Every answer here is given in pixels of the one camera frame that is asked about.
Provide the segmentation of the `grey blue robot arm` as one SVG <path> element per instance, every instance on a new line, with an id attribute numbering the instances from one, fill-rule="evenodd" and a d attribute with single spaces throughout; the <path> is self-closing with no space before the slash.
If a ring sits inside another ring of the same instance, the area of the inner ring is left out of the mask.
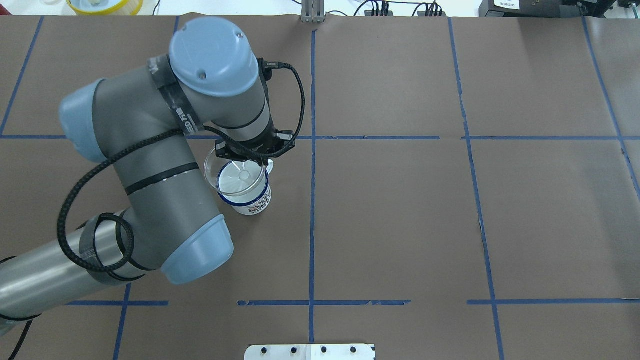
<path id="1" fill-rule="evenodd" d="M 187 136 L 220 136 L 214 155 L 280 157 L 298 132 L 274 126 L 267 82 L 280 61 L 254 55 L 235 23 L 200 17 L 166 54 L 62 100 L 75 150 L 96 163 L 64 198 L 55 240 L 1 264 L 1 333 L 43 312 L 162 271 L 174 285 L 210 274 L 234 251 Z"/>

